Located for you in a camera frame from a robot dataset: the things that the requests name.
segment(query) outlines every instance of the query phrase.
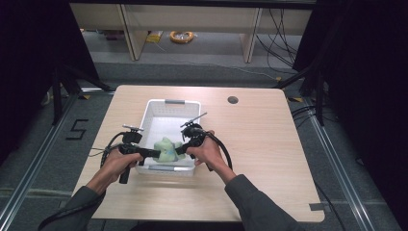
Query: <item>white box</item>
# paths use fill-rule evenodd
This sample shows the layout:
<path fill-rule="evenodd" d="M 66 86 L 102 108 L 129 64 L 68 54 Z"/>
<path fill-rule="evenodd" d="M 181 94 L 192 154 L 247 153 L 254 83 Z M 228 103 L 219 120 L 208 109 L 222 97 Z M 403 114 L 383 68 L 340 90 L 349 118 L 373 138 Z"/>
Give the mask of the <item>white box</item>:
<path fill-rule="evenodd" d="M 154 143 L 161 141 L 164 137 L 172 142 L 183 141 L 181 128 L 183 124 L 192 118 L 200 116 L 201 104 L 197 101 L 151 99 L 147 102 L 143 120 L 140 128 L 142 138 L 139 146 L 153 149 Z M 140 174 L 164 174 L 192 176 L 194 172 L 194 160 L 186 155 L 185 159 L 176 162 L 158 163 L 149 157 L 144 160 L 143 166 L 136 166 Z"/>

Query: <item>gray sleeve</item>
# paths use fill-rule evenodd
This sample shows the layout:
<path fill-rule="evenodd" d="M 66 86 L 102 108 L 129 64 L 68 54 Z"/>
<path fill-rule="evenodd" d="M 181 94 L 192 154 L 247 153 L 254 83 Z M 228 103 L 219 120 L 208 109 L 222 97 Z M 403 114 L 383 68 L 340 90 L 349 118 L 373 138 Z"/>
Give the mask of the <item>gray sleeve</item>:
<path fill-rule="evenodd" d="M 99 205 L 101 204 L 104 196 L 105 196 L 104 193 L 102 195 L 98 195 L 96 192 L 89 189 L 88 187 L 86 186 L 82 187 L 81 189 L 78 190 L 78 192 L 76 192 L 72 196 L 72 198 L 67 202 L 65 207 L 61 209 L 57 214 L 63 214 L 64 212 L 67 211 L 76 210 L 77 208 L 90 204 L 92 201 L 95 200 L 100 201 L 100 203 L 96 203 L 87 209 L 81 210 L 74 214 L 70 214 L 66 217 L 52 219 L 50 223 L 48 223 L 46 226 L 39 230 L 41 231 L 87 230 L 88 223 L 92 215 L 99 208 Z"/>
<path fill-rule="evenodd" d="M 303 230 L 289 214 L 259 191 L 244 175 L 238 175 L 225 191 L 237 206 L 245 231 Z"/>

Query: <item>black desk grommet hole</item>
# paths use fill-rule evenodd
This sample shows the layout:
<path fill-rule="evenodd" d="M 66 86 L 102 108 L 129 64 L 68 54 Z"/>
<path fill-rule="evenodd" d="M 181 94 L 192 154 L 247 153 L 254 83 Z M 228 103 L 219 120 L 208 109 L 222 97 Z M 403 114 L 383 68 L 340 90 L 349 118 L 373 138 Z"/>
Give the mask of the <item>black desk grommet hole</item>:
<path fill-rule="evenodd" d="M 235 96 L 229 96 L 229 97 L 228 97 L 228 102 L 229 102 L 230 104 L 237 104 L 237 103 L 238 103 L 238 98 L 235 97 Z"/>

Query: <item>wooden desk panel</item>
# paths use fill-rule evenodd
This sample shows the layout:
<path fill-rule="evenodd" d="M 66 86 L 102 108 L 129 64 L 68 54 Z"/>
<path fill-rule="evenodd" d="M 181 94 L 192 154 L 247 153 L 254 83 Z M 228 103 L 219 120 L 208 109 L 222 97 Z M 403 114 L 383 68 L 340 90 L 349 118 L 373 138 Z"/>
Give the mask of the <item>wooden desk panel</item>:
<path fill-rule="evenodd" d="M 238 97 L 238 104 L 230 104 L 229 96 Z M 105 147 L 115 134 L 124 131 L 123 123 L 140 126 L 152 98 L 199 101 L 202 112 L 208 112 L 200 124 L 216 131 L 237 174 L 245 174 L 295 219 L 324 219 L 323 211 L 311 212 L 309 208 L 310 203 L 320 201 L 283 91 L 121 86 L 93 147 Z M 87 184 L 99 164 L 100 156 L 88 158 L 75 191 Z M 108 188 L 94 218 L 240 220 L 222 181 L 205 165 L 197 167 L 193 177 L 142 175 L 132 169 L 127 185 L 114 183 Z"/>

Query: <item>person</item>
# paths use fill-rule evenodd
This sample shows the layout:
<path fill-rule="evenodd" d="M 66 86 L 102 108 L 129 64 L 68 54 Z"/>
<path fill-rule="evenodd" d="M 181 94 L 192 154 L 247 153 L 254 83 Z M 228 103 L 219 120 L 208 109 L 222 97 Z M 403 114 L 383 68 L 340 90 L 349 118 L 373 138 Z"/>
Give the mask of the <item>person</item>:
<path fill-rule="evenodd" d="M 225 183 L 226 193 L 239 210 L 245 231 L 303 230 L 294 218 L 277 206 L 266 194 L 259 191 L 243 174 L 237 175 L 229 168 L 222 159 L 219 146 L 209 137 L 199 147 L 189 147 L 187 154 L 193 154 L 196 157 L 197 166 L 205 163 L 219 175 Z M 139 153 L 122 155 L 118 149 L 112 150 L 105 165 L 67 202 L 64 212 L 81 207 L 90 201 L 99 202 L 66 217 L 50 217 L 51 219 L 39 230 L 87 230 L 88 222 L 102 202 L 109 185 L 118 179 L 126 167 L 134 167 L 135 162 L 142 159 Z M 132 230 L 143 230 L 138 226 Z M 144 226 L 149 227 L 145 230 L 156 230 L 153 229 L 154 225 L 149 225 L 149 222 Z"/>

